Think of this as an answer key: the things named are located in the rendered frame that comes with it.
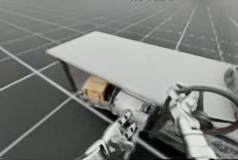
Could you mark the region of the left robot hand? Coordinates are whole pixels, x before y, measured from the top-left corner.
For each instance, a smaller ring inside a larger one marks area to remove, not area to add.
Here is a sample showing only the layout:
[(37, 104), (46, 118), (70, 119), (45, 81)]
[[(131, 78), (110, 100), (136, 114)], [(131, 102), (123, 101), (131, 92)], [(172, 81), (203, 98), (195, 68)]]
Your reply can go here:
[(132, 141), (138, 130), (138, 123), (133, 119), (133, 113), (127, 110), (113, 124), (116, 134), (123, 140)]

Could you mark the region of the dark steering wheel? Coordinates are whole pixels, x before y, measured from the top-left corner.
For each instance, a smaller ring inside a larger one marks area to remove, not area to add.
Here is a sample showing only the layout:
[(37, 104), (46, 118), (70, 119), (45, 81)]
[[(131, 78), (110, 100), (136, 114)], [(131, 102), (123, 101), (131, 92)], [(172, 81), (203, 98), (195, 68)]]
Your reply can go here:
[(227, 134), (238, 129), (238, 117), (235, 121), (226, 121), (207, 116), (203, 111), (203, 93), (210, 92), (228, 99), (238, 109), (238, 97), (219, 88), (210, 86), (188, 86), (183, 87), (184, 92), (197, 92), (197, 106), (193, 108), (192, 114), (200, 123), (200, 128), (204, 134), (219, 135)]

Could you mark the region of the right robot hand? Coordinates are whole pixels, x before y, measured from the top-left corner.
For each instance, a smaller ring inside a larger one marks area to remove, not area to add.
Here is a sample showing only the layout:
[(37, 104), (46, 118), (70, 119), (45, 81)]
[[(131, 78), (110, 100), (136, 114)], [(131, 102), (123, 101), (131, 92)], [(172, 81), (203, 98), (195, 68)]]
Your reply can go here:
[(175, 125), (180, 129), (199, 129), (200, 123), (192, 114), (193, 108), (197, 106), (199, 94), (192, 91), (184, 92), (182, 86), (174, 85), (169, 87), (167, 95), (167, 108)]

